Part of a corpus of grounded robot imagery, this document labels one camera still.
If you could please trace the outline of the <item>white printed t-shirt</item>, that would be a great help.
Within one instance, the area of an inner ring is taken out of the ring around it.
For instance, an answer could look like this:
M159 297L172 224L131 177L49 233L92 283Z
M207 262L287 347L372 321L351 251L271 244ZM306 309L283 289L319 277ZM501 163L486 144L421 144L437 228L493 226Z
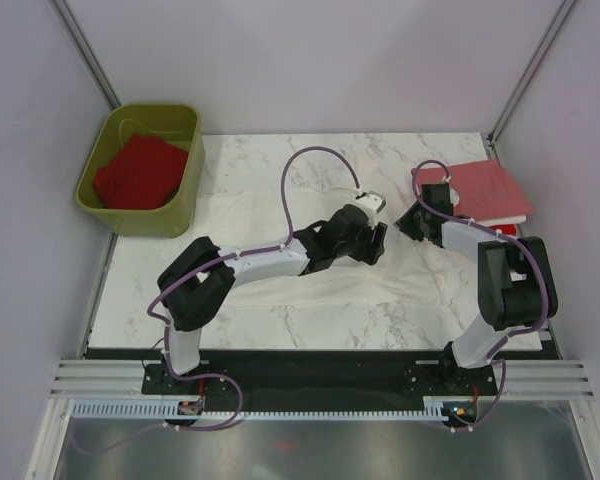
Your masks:
M273 191L218 193L197 200L195 238L208 236L219 246L249 248L287 234L280 196ZM384 255L374 266L345 257L319 273L239 286L223 305L251 308L399 301L416 306L440 305L446 280L425 260L427 247L393 227L388 229L384 247Z

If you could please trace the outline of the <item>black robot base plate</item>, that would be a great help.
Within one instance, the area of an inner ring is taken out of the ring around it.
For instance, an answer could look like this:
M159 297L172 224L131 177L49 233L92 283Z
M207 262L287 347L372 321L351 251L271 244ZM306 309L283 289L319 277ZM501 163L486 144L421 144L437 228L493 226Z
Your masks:
M147 365L145 395L201 394L208 412L346 413L419 410L431 397L488 397L491 367L462 369L442 351L204 350L189 382Z

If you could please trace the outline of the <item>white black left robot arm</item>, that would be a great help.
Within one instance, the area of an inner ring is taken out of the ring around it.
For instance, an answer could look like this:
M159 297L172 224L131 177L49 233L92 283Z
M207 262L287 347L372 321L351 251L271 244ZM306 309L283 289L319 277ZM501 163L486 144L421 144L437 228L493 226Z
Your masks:
M346 204L330 219L293 231L289 240L247 249L218 246L207 236L194 240L157 281L156 301L166 308L165 382L188 393L199 382L200 339L230 291L277 277L324 271L343 257L375 265L384 254L387 225L378 220L385 204Z

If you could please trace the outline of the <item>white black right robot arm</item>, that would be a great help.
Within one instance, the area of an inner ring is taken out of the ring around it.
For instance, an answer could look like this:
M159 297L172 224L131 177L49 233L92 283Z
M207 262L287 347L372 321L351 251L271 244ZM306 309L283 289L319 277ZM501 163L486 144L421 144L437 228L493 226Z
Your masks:
M438 381L447 392L463 392L474 371L517 336L532 333L555 316L558 298L545 242L537 236L500 233L454 214L445 182L415 188L416 202L395 226L415 241L428 240L477 267L479 313L442 353Z

